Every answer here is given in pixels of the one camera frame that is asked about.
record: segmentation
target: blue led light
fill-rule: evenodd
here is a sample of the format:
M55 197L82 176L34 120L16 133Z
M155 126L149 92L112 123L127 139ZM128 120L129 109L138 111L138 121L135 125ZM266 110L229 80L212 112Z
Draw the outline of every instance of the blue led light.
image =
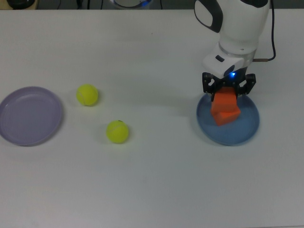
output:
M143 3L142 3L142 7L148 5L148 3L149 3L149 2L147 2L147 1L143 2Z

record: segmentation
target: plate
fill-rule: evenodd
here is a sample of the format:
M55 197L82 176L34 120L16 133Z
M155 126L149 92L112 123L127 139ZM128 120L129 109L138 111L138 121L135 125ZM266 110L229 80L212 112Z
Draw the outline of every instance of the plate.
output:
M8 95L0 104L0 135L20 146L44 142L62 118L60 100L42 87L25 87Z
M241 110L237 120L217 126L210 113L211 97L204 95L196 111L197 121L202 131L210 139L222 145L233 146L246 143L257 132L260 117L256 105L248 96L238 97L237 105Z

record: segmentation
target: tennis ball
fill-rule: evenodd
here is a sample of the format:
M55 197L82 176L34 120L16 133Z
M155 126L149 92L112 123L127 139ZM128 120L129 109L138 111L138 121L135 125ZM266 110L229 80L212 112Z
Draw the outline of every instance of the tennis ball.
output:
M98 100L98 90L90 84L81 85L77 89L76 98L80 104L91 106Z
M128 126L120 120L112 121L106 128L106 136L113 143L123 143L129 136Z

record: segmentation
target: orange block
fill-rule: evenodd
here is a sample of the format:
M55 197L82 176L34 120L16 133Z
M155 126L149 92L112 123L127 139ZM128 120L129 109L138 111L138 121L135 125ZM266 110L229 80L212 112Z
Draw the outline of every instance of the orange block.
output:
M232 87L223 87L214 95L211 113L234 112L237 109L237 97Z
M212 116L217 123L218 126L228 124L232 121L235 121L238 116L241 114L241 110L237 107L237 109L233 112L219 112L219 113L212 113Z
M218 126L235 121L241 114L237 106L237 97L232 87L223 87L214 95L211 114Z

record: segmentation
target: lavender plate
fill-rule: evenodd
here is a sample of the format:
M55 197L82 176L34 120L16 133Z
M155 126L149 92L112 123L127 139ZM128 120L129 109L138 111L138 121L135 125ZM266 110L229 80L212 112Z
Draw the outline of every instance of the lavender plate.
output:
M19 146L47 140L62 118L57 96L42 87L25 87L8 95L0 104L0 135Z

